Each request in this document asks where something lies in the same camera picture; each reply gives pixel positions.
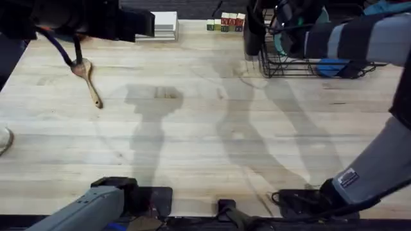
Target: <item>label sticker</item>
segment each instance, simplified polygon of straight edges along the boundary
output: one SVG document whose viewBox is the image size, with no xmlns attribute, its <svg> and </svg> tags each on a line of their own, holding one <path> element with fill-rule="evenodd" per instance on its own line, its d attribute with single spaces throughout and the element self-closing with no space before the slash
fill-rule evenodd
<svg viewBox="0 0 411 231">
<path fill-rule="evenodd" d="M 338 182 L 344 189 L 354 183 L 359 178 L 358 174 L 351 167 L 345 173 L 338 177 Z"/>
</svg>

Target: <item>stack of blocks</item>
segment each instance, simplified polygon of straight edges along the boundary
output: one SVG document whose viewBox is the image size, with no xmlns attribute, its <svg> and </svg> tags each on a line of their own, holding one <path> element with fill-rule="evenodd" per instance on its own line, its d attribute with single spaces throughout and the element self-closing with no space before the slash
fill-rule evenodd
<svg viewBox="0 0 411 231">
<path fill-rule="evenodd" d="M 222 13 L 221 19 L 207 20 L 207 30 L 209 31 L 243 31 L 245 14 L 242 13 Z"/>
</svg>

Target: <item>wooden table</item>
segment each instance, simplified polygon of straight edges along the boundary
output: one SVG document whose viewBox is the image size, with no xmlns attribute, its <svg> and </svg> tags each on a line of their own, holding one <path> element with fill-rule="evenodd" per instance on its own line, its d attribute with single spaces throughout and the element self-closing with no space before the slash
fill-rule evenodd
<svg viewBox="0 0 411 231">
<path fill-rule="evenodd" d="M 320 185 L 389 117 L 400 68 L 267 80 L 244 61 L 241 33 L 180 23 L 177 43 L 83 43 L 101 110 L 45 38 L 30 43 L 0 93 L 0 126 L 15 134 L 0 157 L 0 214 L 51 214 L 103 176 L 129 176 L 172 187 L 175 216 L 212 215 L 219 198 L 278 216 L 267 193 Z M 409 218 L 410 201 L 405 189 L 362 217 Z"/>
</svg>

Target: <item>wooden spoon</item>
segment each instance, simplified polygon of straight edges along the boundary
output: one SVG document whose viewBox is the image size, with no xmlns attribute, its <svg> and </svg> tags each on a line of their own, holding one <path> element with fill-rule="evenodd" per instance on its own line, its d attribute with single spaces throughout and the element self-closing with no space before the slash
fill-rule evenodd
<svg viewBox="0 0 411 231">
<path fill-rule="evenodd" d="M 87 86 L 89 87 L 90 95 L 92 100 L 94 101 L 94 105 L 96 105 L 97 108 L 103 108 L 103 103 L 101 102 L 96 89 L 94 89 L 94 86 L 91 83 L 91 62 L 88 59 L 83 58 L 82 63 L 78 64 L 76 60 L 74 61 L 74 63 L 75 65 L 71 67 L 71 72 L 85 80 Z"/>
</svg>

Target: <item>gray robot arm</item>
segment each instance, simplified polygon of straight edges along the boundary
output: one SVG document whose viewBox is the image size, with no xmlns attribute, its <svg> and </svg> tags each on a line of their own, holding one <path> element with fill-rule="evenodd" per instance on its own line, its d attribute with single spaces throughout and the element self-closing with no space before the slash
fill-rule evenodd
<svg viewBox="0 0 411 231">
<path fill-rule="evenodd" d="M 143 208 L 137 181 L 127 177 L 105 177 L 77 200 L 30 227 L 29 231 L 103 230 L 121 215 Z"/>
<path fill-rule="evenodd" d="M 323 183 L 327 209 L 362 205 L 411 184 L 411 14 L 370 15 L 345 24 L 314 25 L 289 33 L 297 41 L 288 53 L 295 58 L 341 58 L 386 62 L 404 67 L 391 117 L 381 133 L 345 170 Z"/>
<path fill-rule="evenodd" d="M 46 217 L 27 231 L 100 231 L 120 217 L 124 192 L 114 186 L 97 186 L 63 209 Z"/>
</svg>

